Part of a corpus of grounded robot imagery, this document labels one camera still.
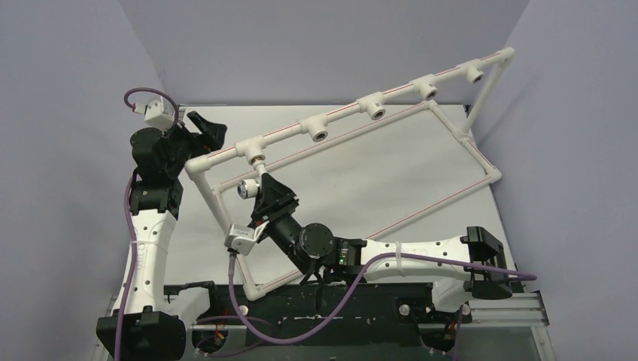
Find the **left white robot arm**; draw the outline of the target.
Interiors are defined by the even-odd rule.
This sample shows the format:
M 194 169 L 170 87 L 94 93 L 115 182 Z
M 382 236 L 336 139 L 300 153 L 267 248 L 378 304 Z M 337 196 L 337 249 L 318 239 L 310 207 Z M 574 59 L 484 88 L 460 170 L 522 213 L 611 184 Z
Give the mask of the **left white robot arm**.
M 220 150 L 227 131 L 195 111 L 187 117 L 197 132 L 169 122 L 141 129 L 129 140 L 136 167 L 124 201 L 128 260 L 113 311 L 96 324 L 98 339 L 115 360 L 180 360 L 196 319 L 213 323 L 223 312 L 222 301 L 204 287 L 188 286 L 172 301 L 164 293 L 169 243 L 184 194 L 179 174 L 192 158 Z

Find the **white plastic water faucet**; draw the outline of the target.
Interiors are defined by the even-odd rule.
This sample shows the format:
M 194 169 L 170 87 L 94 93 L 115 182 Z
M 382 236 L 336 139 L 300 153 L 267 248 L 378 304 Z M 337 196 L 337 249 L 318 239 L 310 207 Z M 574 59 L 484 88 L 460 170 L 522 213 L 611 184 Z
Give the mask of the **white plastic water faucet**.
M 265 159 L 265 156 L 256 156 L 251 160 L 251 165 L 257 176 L 239 181 L 236 191 L 241 199 L 252 199 L 259 194 L 260 179 L 267 172 Z

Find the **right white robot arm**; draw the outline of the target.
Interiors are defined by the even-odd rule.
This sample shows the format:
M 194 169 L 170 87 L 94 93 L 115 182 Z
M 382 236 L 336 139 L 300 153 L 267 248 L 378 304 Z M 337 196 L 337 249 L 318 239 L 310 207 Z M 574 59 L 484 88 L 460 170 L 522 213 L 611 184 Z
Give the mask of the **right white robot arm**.
M 271 239 L 302 274 L 303 284 L 378 281 L 393 277 L 431 277 L 431 295 L 423 300 L 425 315 L 444 320 L 471 299 L 501 300 L 512 296 L 505 274 L 502 242 L 480 226 L 442 241 L 387 243 L 341 238 L 322 223 L 301 225 L 293 213 L 299 205 L 291 188 L 270 174 L 237 186 L 243 199 L 253 199 L 249 227 L 259 240 Z

